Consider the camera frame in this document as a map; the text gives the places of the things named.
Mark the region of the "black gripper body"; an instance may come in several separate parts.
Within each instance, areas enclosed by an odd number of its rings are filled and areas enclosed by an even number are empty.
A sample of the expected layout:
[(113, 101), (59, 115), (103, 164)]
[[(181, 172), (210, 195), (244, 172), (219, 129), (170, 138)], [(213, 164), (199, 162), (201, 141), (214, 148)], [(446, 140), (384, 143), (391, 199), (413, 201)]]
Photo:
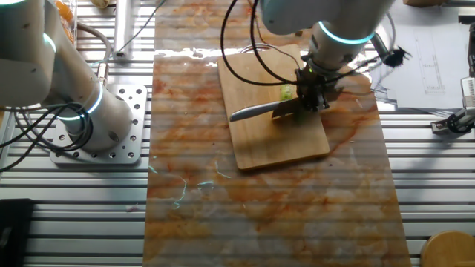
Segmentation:
[(297, 95), (299, 97), (317, 97), (330, 92), (327, 80), (310, 67), (295, 70), (297, 78)]

